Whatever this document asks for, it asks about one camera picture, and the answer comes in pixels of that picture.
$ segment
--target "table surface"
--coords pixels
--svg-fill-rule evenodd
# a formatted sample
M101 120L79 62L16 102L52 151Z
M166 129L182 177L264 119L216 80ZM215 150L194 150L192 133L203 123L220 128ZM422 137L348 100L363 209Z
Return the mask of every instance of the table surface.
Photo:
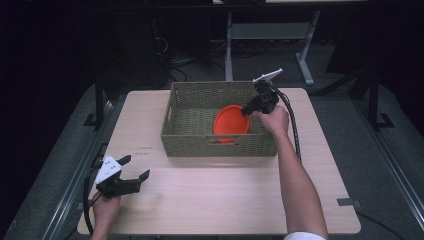
M338 205L337 199L349 195L307 93L298 88L280 90L289 97L296 116L303 165L321 198L329 233L359 232L353 207ZM132 156L121 179L138 178L147 169L151 172L140 193L122 197L112 233L287 233L277 157L166 156L160 132L169 93L136 91L127 96L106 155ZM90 198L95 191L93 187ZM78 231L88 234L83 217Z

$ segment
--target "orange plate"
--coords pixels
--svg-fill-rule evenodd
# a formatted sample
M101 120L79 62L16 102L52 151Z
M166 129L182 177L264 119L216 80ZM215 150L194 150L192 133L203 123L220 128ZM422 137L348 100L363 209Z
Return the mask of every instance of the orange plate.
M215 118L214 134L245 134L250 127L249 116L243 116L238 105L229 105L222 109ZM232 143L233 138L218 139L220 143Z

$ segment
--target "human arm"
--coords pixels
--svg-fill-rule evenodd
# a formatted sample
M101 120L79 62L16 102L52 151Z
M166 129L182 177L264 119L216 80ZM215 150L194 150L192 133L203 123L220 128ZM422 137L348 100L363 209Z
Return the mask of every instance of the human arm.
M286 110L276 106L270 114L255 111L252 115L260 118L277 146L281 196L288 233L309 232L328 238L318 193L288 136L289 117Z
M106 198L100 192L94 194L93 212L95 226L92 240L105 240L109 236L113 221L118 215L121 196Z

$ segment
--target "white sleeve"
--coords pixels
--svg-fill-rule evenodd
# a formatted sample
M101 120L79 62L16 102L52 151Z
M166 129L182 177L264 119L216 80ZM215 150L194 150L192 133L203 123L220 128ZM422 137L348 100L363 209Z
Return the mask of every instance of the white sleeve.
M287 235L284 240L325 240L325 238L313 233L294 232Z

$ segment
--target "black stand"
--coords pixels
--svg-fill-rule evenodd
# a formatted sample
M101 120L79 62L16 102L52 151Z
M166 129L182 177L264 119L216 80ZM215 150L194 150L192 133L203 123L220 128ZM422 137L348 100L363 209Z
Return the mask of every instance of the black stand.
M379 131L380 128L393 128L394 125L392 121L385 113L380 114L384 122L379 123L377 121L378 78L375 76L375 71L368 67L359 68L329 86L317 92L310 93L309 96L324 96L353 79L356 80L349 91L349 97L352 100L361 100L366 91L369 89L368 120L370 121L371 126L376 131Z
M94 84L96 93L96 120L93 120L94 114L89 114L84 122L84 126L95 126L94 131L97 131L103 123L103 90L101 86L100 77L96 79Z

